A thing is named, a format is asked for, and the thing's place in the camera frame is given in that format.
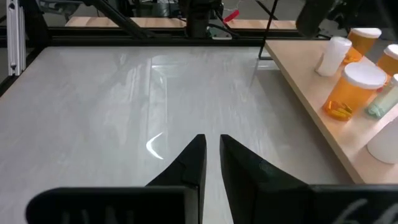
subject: plastic container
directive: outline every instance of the plastic container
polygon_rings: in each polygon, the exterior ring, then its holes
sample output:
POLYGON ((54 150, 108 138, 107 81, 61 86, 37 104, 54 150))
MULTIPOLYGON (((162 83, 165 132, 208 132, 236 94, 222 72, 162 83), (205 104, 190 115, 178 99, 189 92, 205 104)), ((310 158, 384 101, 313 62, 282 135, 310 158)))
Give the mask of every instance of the plastic container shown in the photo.
POLYGON ((323 110, 334 119, 348 121, 385 82, 386 74, 379 67, 366 62, 350 63, 345 66, 323 110))
POLYGON ((378 67, 383 69, 389 78, 398 73, 398 44, 391 44, 384 49, 383 55, 377 62, 378 67))
POLYGON ((383 91, 373 100, 373 102, 365 109, 365 112, 377 119, 382 118, 398 103, 398 74, 391 78, 383 91))
POLYGON ((398 163, 398 119, 384 127, 368 143, 369 153, 376 159, 389 163, 398 163))
POLYGON ((344 60, 352 43, 344 37, 332 37, 321 56, 315 71, 324 77, 333 76, 344 60))
POLYGON ((347 39, 352 41, 353 46, 348 51, 343 63, 346 65, 360 61, 380 35, 381 30, 378 28, 352 28, 347 39))

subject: wooden platform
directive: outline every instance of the wooden platform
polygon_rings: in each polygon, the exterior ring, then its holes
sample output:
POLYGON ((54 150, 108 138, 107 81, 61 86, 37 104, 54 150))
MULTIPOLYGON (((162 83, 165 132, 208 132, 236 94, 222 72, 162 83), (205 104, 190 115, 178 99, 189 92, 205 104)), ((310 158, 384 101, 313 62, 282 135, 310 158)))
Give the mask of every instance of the wooden platform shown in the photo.
POLYGON ((398 105, 380 121, 363 111, 348 122, 329 118, 321 107, 340 75, 321 77, 313 71, 326 43, 320 40, 269 40, 266 49, 352 179, 356 183, 398 184, 398 166, 380 162, 366 149, 366 144, 398 116, 398 105))
MULTIPOLYGON (((131 18, 139 26, 145 28, 178 28, 185 27, 185 22, 169 18, 131 18)), ((228 23, 234 29, 265 29, 267 20, 234 19, 228 23)), ((72 17, 67 27, 117 27, 107 17, 72 17)), ((272 21, 271 29, 296 29, 295 21, 272 21)))

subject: white bottle cap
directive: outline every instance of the white bottle cap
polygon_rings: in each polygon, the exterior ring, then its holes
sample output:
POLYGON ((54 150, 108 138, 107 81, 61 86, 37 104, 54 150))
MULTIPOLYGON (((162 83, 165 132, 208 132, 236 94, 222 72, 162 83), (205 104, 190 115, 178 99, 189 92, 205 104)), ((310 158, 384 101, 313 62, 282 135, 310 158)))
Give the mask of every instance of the white bottle cap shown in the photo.
POLYGON ((391 78, 391 83, 398 86, 398 74, 395 74, 392 78, 391 78))
POLYGON ((379 38, 381 35, 381 30, 378 28, 352 28, 351 31, 354 34, 358 34, 361 37, 367 37, 367 38, 379 38))
POLYGON ((328 48, 327 50, 333 50, 335 52, 338 52, 340 54, 346 55, 348 50, 351 48, 353 43, 348 40, 347 38, 344 37, 332 37, 329 40, 328 48))
POLYGON ((390 44, 384 49, 384 53, 395 60, 398 60, 398 44, 390 44))
POLYGON ((379 67, 366 62, 353 62, 345 66, 343 76, 347 82, 366 90, 384 86, 387 74, 379 67))

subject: orange pill bottle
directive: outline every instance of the orange pill bottle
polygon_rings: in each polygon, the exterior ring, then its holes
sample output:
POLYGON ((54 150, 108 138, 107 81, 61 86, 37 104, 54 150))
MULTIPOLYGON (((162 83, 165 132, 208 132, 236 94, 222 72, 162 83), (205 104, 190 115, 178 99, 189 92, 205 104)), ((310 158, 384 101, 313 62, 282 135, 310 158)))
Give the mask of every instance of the orange pill bottle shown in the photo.
POLYGON ((379 67, 366 62, 350 63, 342 71, 323 110, 336 120, 348 121, 367 106, 369 98, 385 82, 386 74, 379 67))
POLYGON ((391 77, 398 74, 398 44, 390 44, 384 49, 383 55, 377 62, 378 67, 383 69, 387 75, 389 82, 391 77))
POLYGON ((347 39, 352 41, 353 46, 346 54, 343 64, 360 61, 380 35, 381 30, 378 28, 352 28, 347 39))

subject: white table surface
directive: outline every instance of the white table surface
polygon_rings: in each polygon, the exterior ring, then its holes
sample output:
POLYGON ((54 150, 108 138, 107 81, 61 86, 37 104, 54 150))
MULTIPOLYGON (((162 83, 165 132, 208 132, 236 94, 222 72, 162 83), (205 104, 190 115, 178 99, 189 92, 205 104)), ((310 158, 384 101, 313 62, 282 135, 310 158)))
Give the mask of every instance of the white table surface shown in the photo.
POLYGON ((305 182, 350 183, 275 64, 257 65, 258 50, 46 48, 0 98, 0 223, 24 223, 47 189, 146 185, 198 133, 204 223, 232 223, 220 134, 305 182))

